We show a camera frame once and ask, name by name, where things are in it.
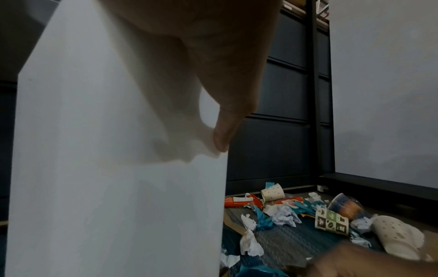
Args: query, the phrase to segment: paper cup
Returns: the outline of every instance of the paper cup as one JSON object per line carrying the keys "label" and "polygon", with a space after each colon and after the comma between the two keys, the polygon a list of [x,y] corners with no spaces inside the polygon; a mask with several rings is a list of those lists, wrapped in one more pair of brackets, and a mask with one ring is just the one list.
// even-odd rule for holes
{"label": "paper cup", "polygon": [[348,218],[326,208],[318,207],[315,216],[315,228],[340,235],[348,235]]}
{"label": "paper cup", "polygon": [[341,216],[345,216],[349,220],[355,220],[365,216],[364,209],[343,193],[338,194],[338,196],[333,199],[328,209]]}
{"label": "paper cup", "polygon": [[408,260],[420,259],[411,229],[403,221],[379,215],[374,218],[372,228],[387,253]]}
{"label": "paper cup", "polygon": [[261,196],[266,203],[268,201],[283,199],[284,192],[282,187],[279,184],[276,184],[275,186],[261,190]]}

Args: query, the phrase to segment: white paper cup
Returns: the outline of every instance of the white paper cup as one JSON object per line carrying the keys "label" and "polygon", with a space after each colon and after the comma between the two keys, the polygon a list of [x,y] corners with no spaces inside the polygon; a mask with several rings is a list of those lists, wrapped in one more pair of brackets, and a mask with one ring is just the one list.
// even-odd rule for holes
{"label": "white paper cup", "polygon": [[387,253],[408,260],[420,259],[420,252],[416,248],[411,229],[403,221],[379,215],[374,218],[373,231]]}
{"label": "white paper cup", "polygon": [[263,197],[263,200],[266,203],[268,201],[275,201],[278,199],[283,199],[284,192],[283,192],[282,187],[279,184],[276,184],[270,188],[262,189],[261,196]]}

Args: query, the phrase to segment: finger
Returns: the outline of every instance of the finger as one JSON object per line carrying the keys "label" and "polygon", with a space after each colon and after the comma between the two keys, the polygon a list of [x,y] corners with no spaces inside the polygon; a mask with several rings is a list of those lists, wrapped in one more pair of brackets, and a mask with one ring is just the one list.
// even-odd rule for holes
{"label": "finger", "polygon": [[220,152],[227,152],[229,143],[242,123],[245,115],[220,108],[218,121],[214,128],[214,145]]}

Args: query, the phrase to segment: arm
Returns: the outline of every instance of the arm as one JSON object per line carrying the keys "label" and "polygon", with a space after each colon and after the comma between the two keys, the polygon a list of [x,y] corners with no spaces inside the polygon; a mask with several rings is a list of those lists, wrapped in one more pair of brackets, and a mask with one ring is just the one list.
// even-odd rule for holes
{"label": "arm", "polygon": [[317,259],[308,277],[437,277],[438,266],[344,243]]}

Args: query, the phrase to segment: polka dot paper cup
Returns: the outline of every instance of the polka dot paper cup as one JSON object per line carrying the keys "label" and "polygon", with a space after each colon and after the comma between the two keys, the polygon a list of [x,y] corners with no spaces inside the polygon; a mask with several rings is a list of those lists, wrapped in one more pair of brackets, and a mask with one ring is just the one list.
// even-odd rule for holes
{"label": "polka dot paper cup", "polygon": [[420,259],[411,229],[403,221],[379,215],[374,218],[372,228],[387,253],[408,260]]}

